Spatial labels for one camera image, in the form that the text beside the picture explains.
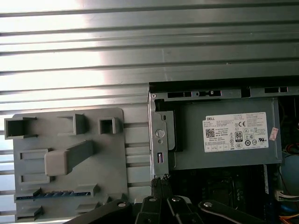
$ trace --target corrugated metal panel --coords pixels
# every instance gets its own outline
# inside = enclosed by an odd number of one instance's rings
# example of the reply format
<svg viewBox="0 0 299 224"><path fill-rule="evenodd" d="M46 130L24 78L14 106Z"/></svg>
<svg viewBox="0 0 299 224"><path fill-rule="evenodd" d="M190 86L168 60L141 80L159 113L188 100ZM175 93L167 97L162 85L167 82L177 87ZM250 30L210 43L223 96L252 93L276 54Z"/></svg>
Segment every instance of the corrugated metal panel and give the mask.
<svg viewBox="0 0 299 224"><path fill-rule="evenodd" d="M4 118L122 108L130 197L150 193L148 82L297 75L298 11L299 0L0 3L0 222L14 190Z"/></svg>

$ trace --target barcode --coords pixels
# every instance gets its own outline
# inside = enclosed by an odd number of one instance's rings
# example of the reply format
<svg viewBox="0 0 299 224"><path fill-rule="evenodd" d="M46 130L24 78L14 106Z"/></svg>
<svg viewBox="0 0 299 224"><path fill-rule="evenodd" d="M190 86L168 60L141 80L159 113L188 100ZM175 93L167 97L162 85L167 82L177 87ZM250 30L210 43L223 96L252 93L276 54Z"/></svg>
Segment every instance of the barcode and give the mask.
<svg viewBox="0 0 299 224"><path fill-rule="evenodd" d="M206 129L206 137L214 138L215 137L215 129Z"/></svg>

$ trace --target white connector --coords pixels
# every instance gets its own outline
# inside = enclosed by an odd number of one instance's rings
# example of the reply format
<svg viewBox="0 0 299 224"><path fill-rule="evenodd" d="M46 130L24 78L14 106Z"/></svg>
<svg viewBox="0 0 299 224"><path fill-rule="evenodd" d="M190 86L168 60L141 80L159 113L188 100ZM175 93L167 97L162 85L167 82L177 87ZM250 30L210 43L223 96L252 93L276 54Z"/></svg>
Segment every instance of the white connector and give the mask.
<svg viewBox="0 0 299 224"><path fill-rule="evenodd" d="M280 201L283 201L282 198L279 197L279 193L282 193L283 191L282 190L275 190L274 191L274 197L275 197L275 200L280 202Z"/></svg>

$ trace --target red sticker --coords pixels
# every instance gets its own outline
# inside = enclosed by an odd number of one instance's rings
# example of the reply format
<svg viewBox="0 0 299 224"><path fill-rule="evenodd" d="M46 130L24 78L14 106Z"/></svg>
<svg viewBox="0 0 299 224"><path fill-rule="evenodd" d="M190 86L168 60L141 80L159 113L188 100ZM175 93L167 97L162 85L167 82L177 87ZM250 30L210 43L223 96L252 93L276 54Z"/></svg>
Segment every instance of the red sticker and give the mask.
<svg viewBox="0 0 299 224"><path fill-rule="evenodd" d="M275 141L276 137L277 137L277 133L278 133L278 128L273 127L272 131L271 131L271 134L270 134L270 137L269 137L269 140Z"/></svg>

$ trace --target silver screw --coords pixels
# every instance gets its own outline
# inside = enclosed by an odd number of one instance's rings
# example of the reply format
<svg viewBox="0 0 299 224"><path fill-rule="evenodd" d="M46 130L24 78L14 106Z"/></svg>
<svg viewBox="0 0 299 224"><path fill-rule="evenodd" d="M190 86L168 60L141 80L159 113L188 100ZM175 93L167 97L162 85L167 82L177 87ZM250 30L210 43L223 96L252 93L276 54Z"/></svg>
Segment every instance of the silver screw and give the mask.
<svg viewBox="0 0 299 224"><path fill-rule="evenodd" d="M155 134L156 134L156 136L157 136L158 138L163 138L164 135L165 135L165 131L162 130L162 129L157 129L156 132L155 132Z"/></svg>
<svg viewBox="0 0 299 224"><path fill-rule="evenodd" d="M180 199L179 197L173 197L173 198L172 198L172 201L173 201L173 202L179 202L180 200L181 200L181 199Z"/></svg>
<svg viewBox="0 0 299 224"><path fill-rule="evenodd" d="M125 207L125 206L126 206L125 203L119 203L119 204L118 204L118 207Z"/></svg>
<svg viewBox="0 0 299 224"><path fill-rule="evenodd" d="M212 207L212 205L213 205L213 204L210 203L210 202L205 202L205 203L204 203L204 206L207 207L207 208Z"/></svg>

